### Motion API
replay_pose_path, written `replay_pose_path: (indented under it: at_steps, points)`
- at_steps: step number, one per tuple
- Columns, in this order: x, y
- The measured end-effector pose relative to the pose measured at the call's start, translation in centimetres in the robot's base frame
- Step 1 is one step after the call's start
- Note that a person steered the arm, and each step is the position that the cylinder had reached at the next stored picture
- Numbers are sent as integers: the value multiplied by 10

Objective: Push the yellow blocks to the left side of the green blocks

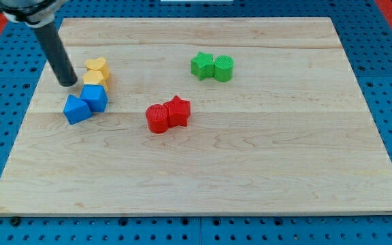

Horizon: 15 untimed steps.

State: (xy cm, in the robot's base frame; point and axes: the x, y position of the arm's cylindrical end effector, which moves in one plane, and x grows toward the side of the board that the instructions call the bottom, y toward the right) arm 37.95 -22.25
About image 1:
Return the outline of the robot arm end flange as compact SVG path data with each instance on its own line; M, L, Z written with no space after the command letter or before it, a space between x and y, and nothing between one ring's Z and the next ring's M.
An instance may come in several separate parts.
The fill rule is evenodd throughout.
M55 18L55 13L68 0L0 0L4 16L14 23L23 22L28 27L43 27Z

